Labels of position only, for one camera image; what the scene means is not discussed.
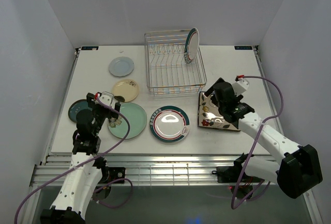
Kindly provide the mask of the square floral plate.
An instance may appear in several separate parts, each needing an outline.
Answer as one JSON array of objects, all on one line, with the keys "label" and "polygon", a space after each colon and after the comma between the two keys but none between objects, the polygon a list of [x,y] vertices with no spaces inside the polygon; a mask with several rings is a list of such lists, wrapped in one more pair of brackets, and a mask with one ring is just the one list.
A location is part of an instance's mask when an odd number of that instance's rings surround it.
[{"label": "square floral plate", "polygon": [[204,92],[199,93],[198,127],[221,131],[240,132],[234,125],[225,121],[218,112],[218,107],[212,102],[213,94],[206,97]]}]

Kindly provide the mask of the white plate teal rim back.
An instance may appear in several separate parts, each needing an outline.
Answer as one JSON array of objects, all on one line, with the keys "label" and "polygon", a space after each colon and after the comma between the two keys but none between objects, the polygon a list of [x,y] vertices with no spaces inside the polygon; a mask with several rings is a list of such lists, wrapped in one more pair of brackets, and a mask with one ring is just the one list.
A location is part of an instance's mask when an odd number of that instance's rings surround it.
[{"label": "white plate teal rim back", "polygon": [[198,29],[192,28],[187,36],[184,48],[184,59],[187,64],[190,64],[196,58],[199,50],[199,41]]}]

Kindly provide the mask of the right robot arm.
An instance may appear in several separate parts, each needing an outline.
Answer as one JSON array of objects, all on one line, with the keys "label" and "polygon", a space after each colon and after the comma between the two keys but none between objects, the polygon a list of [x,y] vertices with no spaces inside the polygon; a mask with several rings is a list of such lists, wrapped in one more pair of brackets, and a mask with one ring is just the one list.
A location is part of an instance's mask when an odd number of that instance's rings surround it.
[{"label": "right robot arm", "polygon": [[218,79],[199,99],[144,98],[124,103],[124,118],[109,123],[110,131],[126,137],[118,154],[215,155],[239,154],[220,173],[239,184],[249,177],[277,184],[297,198],[322,181],[318,153],[311,145],[293,142],[242,102],[245,77],[234,83]]}]

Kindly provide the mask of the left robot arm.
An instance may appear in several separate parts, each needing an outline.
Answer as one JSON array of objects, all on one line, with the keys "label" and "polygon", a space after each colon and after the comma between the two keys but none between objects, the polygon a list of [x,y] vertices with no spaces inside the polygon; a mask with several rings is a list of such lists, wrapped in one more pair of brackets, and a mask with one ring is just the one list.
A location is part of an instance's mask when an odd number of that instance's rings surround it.
[{"label": "left robot arm", "polygon": [[70,172],[51,207],[41,212],[41,223],[85,223],[94,189],[110,176],[109,168],[95,161],[101,143],[98,135],[105,120],[112,117],[113,99],[109,92],[86,95],[88,109],[76,114]]}]

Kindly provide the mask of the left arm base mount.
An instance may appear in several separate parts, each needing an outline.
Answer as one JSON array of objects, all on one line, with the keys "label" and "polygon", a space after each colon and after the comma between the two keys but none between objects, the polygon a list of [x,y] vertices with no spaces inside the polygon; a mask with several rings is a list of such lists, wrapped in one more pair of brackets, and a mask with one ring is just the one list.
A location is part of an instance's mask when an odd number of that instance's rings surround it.
[{"label": "left arm base mount", "polygon": [[125,178],[126,168],[125,167],[104,167],[101,169],[102,178],[99,181],[100,184],[106,184],[111,181]]}]

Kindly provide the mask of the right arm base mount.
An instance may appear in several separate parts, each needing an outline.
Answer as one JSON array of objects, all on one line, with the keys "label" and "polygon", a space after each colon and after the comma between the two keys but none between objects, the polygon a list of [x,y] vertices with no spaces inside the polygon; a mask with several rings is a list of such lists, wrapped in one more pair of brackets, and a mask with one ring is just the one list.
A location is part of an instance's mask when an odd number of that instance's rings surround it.
[{"label": "right arm base mount", "polygon": [[[236,166],[220,166],[212,171],[212,175],[217,176],[219,183],[236,183],[241,173],[241,168]],[[258,183],[261,179],[258,177],[247,176],[245,173],[241,179],[241,183]]]}]

